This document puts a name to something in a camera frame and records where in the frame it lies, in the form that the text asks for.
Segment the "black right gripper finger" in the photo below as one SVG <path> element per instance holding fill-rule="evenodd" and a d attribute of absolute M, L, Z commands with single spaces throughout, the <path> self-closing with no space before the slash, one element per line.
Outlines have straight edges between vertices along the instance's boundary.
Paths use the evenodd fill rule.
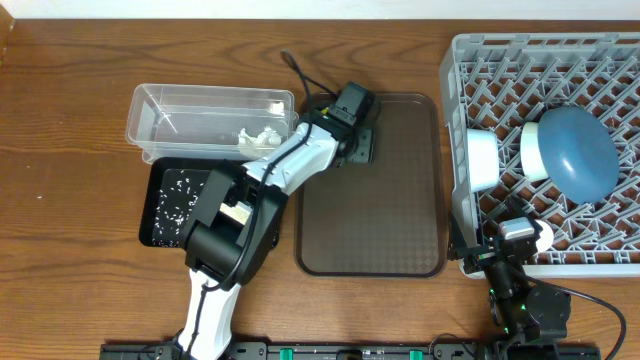
<path fill-rule="evenodd" d="M 507 197 L 507 209 L 510 215 L 510 219 L 524 218 L 526 221 L 530 221 L 531 217 L 525 212 L 524 206 L 526 202 L 515 195 L 509 195 Z"/>
<path fill-rule="evenodd" d="M 455 215 L 449 213 L 449 243 L 447 258 L 449 260 L 461 260 L 468 255 L 468 246 L 463 232 L 458 224 Z"/>

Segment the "mint green bowl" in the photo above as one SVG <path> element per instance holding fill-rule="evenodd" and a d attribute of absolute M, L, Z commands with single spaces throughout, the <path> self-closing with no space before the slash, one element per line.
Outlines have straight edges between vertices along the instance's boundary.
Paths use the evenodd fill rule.
<path fill-rule="evenodd" d="M 544 166 L 538 141 L 538 124 L 527 122 L 520 138 L 520 158 L 523 173 L 530 182 L 545 180 L 549 177 Z"/>

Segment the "pink cup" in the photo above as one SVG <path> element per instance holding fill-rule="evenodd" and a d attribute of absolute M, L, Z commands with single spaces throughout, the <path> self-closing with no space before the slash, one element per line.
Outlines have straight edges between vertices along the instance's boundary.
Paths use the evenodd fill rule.
<path fill-rule="evenodd" d="M 536 223 L 542 228 L 542 230 L 539 232 L 539 239 L 536 241 L 537 252 L 542 253 L 552 247 L 554 241 L 554 232 L 547 222 L 543 220 L 537 220 Z"/>

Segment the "light blue rice bowl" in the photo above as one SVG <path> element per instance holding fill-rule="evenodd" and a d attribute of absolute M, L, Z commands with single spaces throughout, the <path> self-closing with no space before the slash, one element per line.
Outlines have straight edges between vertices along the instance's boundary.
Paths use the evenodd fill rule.
<path fill-rule="evenodd" d="M 471 192 L 495 187 L 500 178 L 497 136 L 490 131 L 468 129 L 467 155 Z"/>

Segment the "blue plate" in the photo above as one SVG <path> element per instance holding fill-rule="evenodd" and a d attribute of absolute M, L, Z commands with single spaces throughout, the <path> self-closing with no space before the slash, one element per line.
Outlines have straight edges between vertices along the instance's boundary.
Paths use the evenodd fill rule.
<path fill-rule="evenodd" d="M 620 173 L 616 146 L 607 127 L 585 109 L 546 111 L 538 143 L 547 174 L 573 203 L 597 203 L 614 190 Z"/>

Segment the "white tissue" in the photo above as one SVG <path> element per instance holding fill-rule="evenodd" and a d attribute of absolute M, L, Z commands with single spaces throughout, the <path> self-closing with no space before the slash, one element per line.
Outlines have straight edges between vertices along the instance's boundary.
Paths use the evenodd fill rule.
<path fill-rule="evenodd" d="M 268 155 L 282 143 L 282 137 L 271 127 L 266 126 L 257 136 L 251 136 L 245 128 L 238 134 L 238 147 L 246 157 L 260 158 Z"/>

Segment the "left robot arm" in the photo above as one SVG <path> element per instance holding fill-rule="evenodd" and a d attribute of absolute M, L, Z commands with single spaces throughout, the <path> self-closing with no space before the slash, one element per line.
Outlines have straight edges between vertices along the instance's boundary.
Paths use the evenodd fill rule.
<path fill-rule="evenodd" d="M 217 359 L 231 341 L 239 291 L 272 246 L 289 196 L 309 178 L 346 161 L 372 160 L 366 118 L 374 94 L 351 82 L 325 108 L 308 107 L 294 134 L 268 155 L 214 167 L 180 233 L 191 280 L 175 359 Z"/>

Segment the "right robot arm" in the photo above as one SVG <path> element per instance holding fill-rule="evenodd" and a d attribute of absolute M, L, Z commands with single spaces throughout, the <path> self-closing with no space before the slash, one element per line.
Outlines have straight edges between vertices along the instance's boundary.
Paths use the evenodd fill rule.
<path fill-rule="evenodd" d="M 507 199 L 510 218 L 484 245 L 470 247 L 455 216 L 450 217 L 447 257 L 460 260 L 466 273 L 482 272 L 490 285 L 494 319 L 515 344 L 543 344 L 568 335 L 571 297 L 526 278 L 523 263 L 543 245 L 542 224 L 526 214 L 520 201 Z"/>

